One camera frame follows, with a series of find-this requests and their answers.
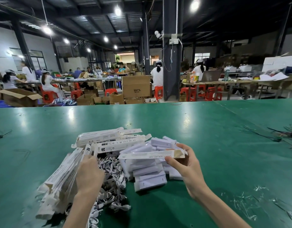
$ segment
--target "laptop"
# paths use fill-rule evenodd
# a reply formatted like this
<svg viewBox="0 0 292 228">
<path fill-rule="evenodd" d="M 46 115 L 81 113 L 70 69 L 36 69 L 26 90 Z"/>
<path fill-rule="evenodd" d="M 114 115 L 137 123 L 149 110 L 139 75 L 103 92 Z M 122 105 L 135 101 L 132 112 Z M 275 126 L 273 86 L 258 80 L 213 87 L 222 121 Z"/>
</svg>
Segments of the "laptop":
<svg viewBox="0 0 292 228">
<path fill-rule="evenodd" d="M 207 81 L 218 81 L 221 76 L 221 70 L 209 70 L 204 71 L 203 76 L 201 77 L 201 82 Z"/>
</svg>

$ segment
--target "electrical outlet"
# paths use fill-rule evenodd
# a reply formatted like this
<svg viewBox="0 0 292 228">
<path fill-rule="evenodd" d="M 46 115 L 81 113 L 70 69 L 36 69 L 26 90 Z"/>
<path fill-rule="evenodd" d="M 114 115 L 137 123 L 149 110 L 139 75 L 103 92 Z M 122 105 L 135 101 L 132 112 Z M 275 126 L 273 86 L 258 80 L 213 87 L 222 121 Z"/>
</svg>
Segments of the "electrical outlet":
<svg viewBox="0 0 292 228">
<path fill-rule="evenodd" d="M 179 39 L 169 39 L 169 45 L 177 45 L 179 44 Z"/>
</svg>

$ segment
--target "white cable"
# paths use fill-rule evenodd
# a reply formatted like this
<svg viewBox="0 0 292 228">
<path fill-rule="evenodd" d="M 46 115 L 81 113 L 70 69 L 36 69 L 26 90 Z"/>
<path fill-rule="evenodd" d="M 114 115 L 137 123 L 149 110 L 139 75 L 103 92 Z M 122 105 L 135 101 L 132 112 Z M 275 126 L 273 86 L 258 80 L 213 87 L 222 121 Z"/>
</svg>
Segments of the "white cable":
<svg viewBox="0 0 292 228">
<path fill-rule="evenodd" d="M 41 4 L 42 4 L 42 8 L 43 8 L 43 13 L 45 14 L 45 6 L 43 5 L 43 0 L 41 0 Z M 47 23 L 48 25 L 48 20 L 47 20 L 47 16 L 45 14 L 45 22 Z"/>
<path fill-rule="evenodd" d="M 176 19 L 175 19 L 175 34 L 178 37 L 178 9 L 179 9 L 179 0 L 177 0 L 177 13 L 176 13 Z"/>
</svg>

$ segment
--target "tree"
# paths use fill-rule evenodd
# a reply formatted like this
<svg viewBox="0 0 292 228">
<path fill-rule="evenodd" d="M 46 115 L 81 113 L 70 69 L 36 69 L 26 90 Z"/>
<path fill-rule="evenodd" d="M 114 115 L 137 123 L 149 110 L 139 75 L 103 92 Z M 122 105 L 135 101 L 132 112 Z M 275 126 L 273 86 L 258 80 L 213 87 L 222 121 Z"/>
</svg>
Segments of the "tree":
<svg viewBox="0 0 292 228">
<path fill-rule="evenodd" d="M 115 55 L 115 61 L 116 62 L 120 62 L 121 61 L 121 57 L 118 54 Z"/>
</svg>

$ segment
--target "forearm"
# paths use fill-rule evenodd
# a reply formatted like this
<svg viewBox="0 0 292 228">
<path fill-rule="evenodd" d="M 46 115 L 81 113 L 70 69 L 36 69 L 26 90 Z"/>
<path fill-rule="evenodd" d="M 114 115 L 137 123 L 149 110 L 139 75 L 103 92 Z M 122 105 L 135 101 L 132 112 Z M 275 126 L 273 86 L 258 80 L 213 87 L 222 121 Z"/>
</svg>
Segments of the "forearm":
<svg viewBox="0 0 292 228">
<path fill-rule="evenodd" d="M 89 196 L 77 193 L 63 228 L 86 228 L 93 204 L 94 201 Z"/>
<path fill-rule="evenodd" d="M 203 191 L 198 198 L 200 204 L 219 228 L 251 228 L 210 189 Z"/>
</svg>

